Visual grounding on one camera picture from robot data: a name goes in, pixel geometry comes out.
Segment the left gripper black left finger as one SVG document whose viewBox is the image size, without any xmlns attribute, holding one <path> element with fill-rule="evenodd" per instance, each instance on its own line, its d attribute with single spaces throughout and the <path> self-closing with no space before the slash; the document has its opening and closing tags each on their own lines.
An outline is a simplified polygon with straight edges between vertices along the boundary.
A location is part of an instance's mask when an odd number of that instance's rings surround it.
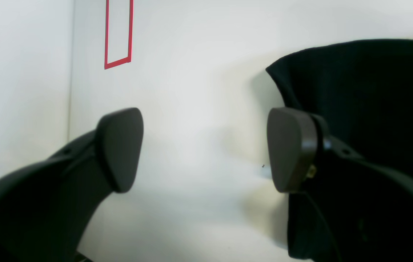
<svg viewBox="0 0 413 262">
<path fill-rule="evenodd" d="M 135 182 L 143 133 L 138 108 L 115 111 L 50 158 L 0 178 L 0 262 L 72 262 L 100 203 Z"/>
</svg>

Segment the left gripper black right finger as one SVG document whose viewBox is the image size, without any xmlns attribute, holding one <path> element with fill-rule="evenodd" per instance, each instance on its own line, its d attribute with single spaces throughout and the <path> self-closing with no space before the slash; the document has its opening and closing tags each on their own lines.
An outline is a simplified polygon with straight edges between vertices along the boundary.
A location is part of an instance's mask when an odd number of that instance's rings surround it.
<svg viewBox="0 0 413 262">
<path fill-rule="evenodd" d="M 270 169 L 289 195 L 288 255 L 315 262 L 413 262 L 413 177 L 330 135 L 318 115 L 273 108 Z"/>
</svg>

